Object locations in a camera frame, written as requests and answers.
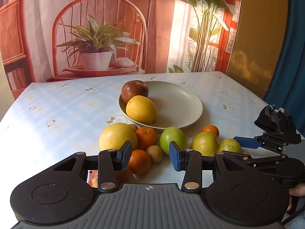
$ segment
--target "hand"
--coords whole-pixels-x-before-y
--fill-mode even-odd
[[[292,195],[293,196],[305,196],[305,183],[299,183],[296,187],[290,189],[289,191],[289,206],[287,208],[287,211],[291,210],[292,208]]]

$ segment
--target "book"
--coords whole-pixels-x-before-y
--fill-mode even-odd
[[[29,84],[28,84],[28,82],[27,82],[27,80],[26,80],[26,78],[25,78],[25,74],[24,74],[24,69],[22,68],[21,69],[21,76],[22,76],[22,79],[24,80],[24,87],[26,88],[27,86],[29,86]]]
[[[13,79],[12,72],[9,72],[8,75],[9,75],[9,79],[10,79],[10,82],[11,82],[11,85],[12,85],[12,90],[16,90],[17,88],[16,88],[16,85],[15,85],[15,82],[14,82],[14,79]]]
[[[8,74],[6,74],[6,78],[7,78],[7,82],[9,83],[10,89],[12,90],[12,85]]]
[[[17,73],[18,73],[18,78],[20,80],[21,88],[25,88],[26,87],[25,80],[22,77],[21,69],[20,68],[17,69]]]
[[[17,89],[21,89],[20,81],[18,80],[17,70],[13,70],[13,78]]]

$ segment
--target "table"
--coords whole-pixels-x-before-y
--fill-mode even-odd
[[[2,228],[16,222],[10,207],[10,194],[21,182],[78,151],[87,156],[99,153],[100,133],[109,124],[132,123],[122,115],[118,97],[124,83],[130,80],[169,81],[193,91],[202,101],[201,118],[184,130],[188,147],[202,127],[219,128],[218,142],[234,136],[254,137],[263,130],[255,126],[266,103],[245,87],[221,72],[165,73],[84,78],[53,83],[31,83],[10,107],[0,122],[2,149],[2,195],[0,221]],[[252,157],[276,154],[259,148],[243,149]],[[213,179],[203,171],[203,186]],[[137,183],[178,183],[184,172],[174,171],[169,157],[154,164]]]

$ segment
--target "lemon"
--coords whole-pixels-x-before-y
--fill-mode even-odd
[[[136,95],[126,105],[126,114],[135,121],[149,125],[156,122],[155,104],[145,96]]]
[[[137,147],[138,138],[131,126],[120,122],[114,123],[102,131],[99,140],[99,149],[100,151],[108,149],[118,150],[126,140],[132,142],[133,150]]]
[[[192,142],[192,149],[201,152],[203,156],[214,156],[217,148],[217,137],[210,131],[197,134]]]
[[[240,147],[238,141],[236,141],[235,139],[224,139],[219,143],[217,151],[231,151],[241,153],[242,148]]]

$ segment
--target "metal pivot screw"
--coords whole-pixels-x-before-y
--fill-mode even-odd
[[[184,187],[186,187],[187,189],[197,189],[199,188],[199,184],[195,182],[188,182],[184,184]]]
[[[101,184],[101,188],[104,190],[110,190],[115,188],[115,184],[111,182],[106,182]]]

